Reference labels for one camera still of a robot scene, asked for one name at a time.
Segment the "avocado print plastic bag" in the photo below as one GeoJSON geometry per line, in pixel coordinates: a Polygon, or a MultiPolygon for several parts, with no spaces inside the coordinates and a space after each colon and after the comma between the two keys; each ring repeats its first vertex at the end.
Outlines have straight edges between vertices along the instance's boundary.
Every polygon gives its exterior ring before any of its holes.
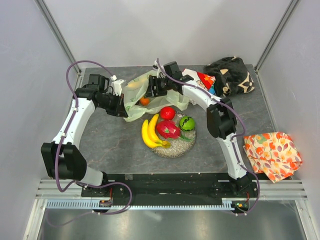
{"type": "Polygon", "coordinates": [[[129,81],[122,89],[124,108],[127,113],[127,117],[124,118],[126,122],[133,122],[144,114],[154,115],[164,107],[175,106],[181,111],[187,109],[190,98],[174,90],[169,90],[164,96],[145,97],[149,83],[148,77],[155,75],[156,71],[150,70],[129,81]]]}

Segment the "red fake apple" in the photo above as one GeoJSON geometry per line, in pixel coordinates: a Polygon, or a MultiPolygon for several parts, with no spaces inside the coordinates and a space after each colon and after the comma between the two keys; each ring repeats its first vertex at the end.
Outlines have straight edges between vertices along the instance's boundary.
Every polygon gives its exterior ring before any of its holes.
{"type": "Polygon", "coordinates": [[[164,120],[171,121],[175,115],[176,111],[170,106],[165,106],[160,110],[160,117],[164,120]]]}

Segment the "red fake dragon fruit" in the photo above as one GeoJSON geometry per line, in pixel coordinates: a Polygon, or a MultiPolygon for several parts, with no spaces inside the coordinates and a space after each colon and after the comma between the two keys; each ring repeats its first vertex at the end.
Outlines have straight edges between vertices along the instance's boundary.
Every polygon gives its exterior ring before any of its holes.
{"type": "Polygon", "coordinates": [[[188,138],[182,134],[181,129],[176,126],[174,121],[162,120],[156,124],[155,128],[157,132],[165,139],[180,139],[185,142],[193,141],[193,138],[188,138]]]}

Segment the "yellow fake banana bunch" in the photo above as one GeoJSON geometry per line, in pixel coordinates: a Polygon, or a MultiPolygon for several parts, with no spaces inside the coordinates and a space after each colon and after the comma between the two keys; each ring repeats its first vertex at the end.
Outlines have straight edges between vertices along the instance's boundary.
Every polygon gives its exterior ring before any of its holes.
{"type": "Polygon", "coordinates": [[[158,121],[159,114],[155,114],[149,121],[146,119],[141,127],[141,137],[145,145],[149,148],[170,148],[171,143],[165,140],[161,140],[156,134],[156,123],[158,121]]]}

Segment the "green fake round fruit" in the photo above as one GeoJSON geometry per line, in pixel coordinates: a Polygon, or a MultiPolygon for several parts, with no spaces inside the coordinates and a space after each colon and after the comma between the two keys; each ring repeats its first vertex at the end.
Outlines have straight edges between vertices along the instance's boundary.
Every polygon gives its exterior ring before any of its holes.
{"type": "Polygon", "coordinates": [[[190,116],[184,116],[179,120],[179,127],[185,132],[192,131],[196,126],[195,120],[190,116]]]}

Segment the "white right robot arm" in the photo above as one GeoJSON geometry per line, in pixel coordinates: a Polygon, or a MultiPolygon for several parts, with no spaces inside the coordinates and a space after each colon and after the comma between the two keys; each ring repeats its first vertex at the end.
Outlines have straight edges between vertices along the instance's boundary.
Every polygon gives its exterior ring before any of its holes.
{"type": "Polygon", "coordinates": [[[247,185],[241,178],[249,171],[242,159],[237,138],[244,135],[246,128],[231,100],[211,93],[196,71],[181,71],[175,61],[161,65],[156,59],[152,68],[156,70],[156,75],[149,80],[146,96],[160,97],[174,90],[205,110],[207,130],[218,140],[227,164],[227,173],[235,180],[229,184],[229,191],[235,197],[242,196],[247,191],[247,185]],[[241,123],[243,129],[240,135],[236,130],[237,122],[241,123]]]}

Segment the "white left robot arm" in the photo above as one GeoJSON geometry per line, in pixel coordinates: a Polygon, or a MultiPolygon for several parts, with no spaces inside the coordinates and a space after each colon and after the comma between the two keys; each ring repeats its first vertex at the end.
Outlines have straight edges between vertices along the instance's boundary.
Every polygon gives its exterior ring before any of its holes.
{"type": "Polygon", "coordinates": [[[41,155],[50,178],[72,180],[92,186],[99,197],[110,191],[107,174],[88,166],[79,150],[80,141],[89,118],[97,108],[115,117],[128,117],[124,106],[125,80],[91,74],[89,82],[75,90],[71,108],[59,133],[51,142],[41,146],[41,155]]]}

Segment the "orange green fake mango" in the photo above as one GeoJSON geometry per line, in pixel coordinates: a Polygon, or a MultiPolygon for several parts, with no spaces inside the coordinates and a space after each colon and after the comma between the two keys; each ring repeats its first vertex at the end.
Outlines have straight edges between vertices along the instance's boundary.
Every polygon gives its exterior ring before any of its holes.
{"type": "Polygon", "coordinates": [[[145,97],[142,97],[140,100],[139,100],[140,104],[142,106],[147,106],[149,103],[150,103],[150,99],[149,98],[145,98],[145,97]]]}

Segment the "white cartoon print cloth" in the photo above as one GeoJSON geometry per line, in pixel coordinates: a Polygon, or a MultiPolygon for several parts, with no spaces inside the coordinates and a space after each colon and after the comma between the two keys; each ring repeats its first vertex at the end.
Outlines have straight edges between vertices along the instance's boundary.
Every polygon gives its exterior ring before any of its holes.
{"type": "Polygon", "coordinates": [[[186,85],[182,86],[182,94],[189,98],[189,101],[195,105],[199,105],[204,110],[207,109],[211,104],[215,104],[214,101],[212,101],[211,96],[216,94],[216,90],[214,87],[214,83],[216,81],[216,78],[214,76],[209,76],[207,74],[197,72],[195,70],[191,70],[188,68],[185,68],[182,72],[182,75],[190,76],[193,78],[193,80],[188,81],[187,84],[193,85],[193,86],[199,86],[203,89],[205,89],[209,95],[204,93],[203,91],[199,89],[195,89],[194,87],[189,87],[186,85]]]}

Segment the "speckled ceramic plate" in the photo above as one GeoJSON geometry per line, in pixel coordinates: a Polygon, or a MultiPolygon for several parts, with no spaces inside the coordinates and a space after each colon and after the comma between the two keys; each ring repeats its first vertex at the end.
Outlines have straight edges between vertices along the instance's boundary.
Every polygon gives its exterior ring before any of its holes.
{"type": "MultiPolygon", "coordinates": [[[[175,122],[175,125],[180,128],[179,121],[184,116],[187,116],[187,115],[183,114],[182,112],[175,111],[175,117],[171,121],[175,122]]],[[[159,113],[159,118],[157,120],[157,123],[163,120],[165,119],[162,119],[159,113]]],[[[155,129],[155,133],[157,134],[157,136],[163,141],[168,141],[171,144],[171,147],[170,148],[164,148],[164,147],[150,148],[151,151],[163,158],[177,158],[184,155],[193,147],[193,145],[196,142],[196,127],[191,131],[183,131],[182,129],[180,130],[184,136],[186,136],[187,138],[193,139],[193,141],[186,142],[181,139],[170,139],[170,138],[165,139],[155,129]]]]}

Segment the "black beige patterned cloth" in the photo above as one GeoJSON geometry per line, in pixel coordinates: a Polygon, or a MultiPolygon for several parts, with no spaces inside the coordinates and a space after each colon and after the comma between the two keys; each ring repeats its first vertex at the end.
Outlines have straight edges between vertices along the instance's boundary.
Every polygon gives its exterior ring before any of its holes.
{"type": "Polygon", "coordinates": [[[213,87],[218,97],[248,94],[255,89],[255,83],[240,57],[224,57],[206,65],[203,71],[215,77],[213,87]]]}

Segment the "orange floral cloth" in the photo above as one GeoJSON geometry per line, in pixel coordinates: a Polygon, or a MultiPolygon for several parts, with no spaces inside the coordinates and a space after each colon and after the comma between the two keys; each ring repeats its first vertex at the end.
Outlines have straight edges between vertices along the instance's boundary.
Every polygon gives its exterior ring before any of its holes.
{"type": "Polygon", "coordinates": [[[256,174],[264,173],[277,183],[294,175],[303,163],[290,135],[269,132],[243,137],[244,150],[256,174]]]}

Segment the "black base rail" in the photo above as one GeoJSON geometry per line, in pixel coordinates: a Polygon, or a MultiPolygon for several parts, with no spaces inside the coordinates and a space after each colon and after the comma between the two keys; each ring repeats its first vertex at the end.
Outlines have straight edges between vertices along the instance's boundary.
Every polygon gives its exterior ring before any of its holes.
{"type": "Polygon", "coordinates": [[[159,195],[193,194],[213,198],[256,198],[258,185],[250,174],[237,179],[227,173],[155,173],[106,174],[100,183],[89,183],[92,191],[98,187],[108,190],[107,184],[120,182],[128,185],[134,194],[159,195]]]}

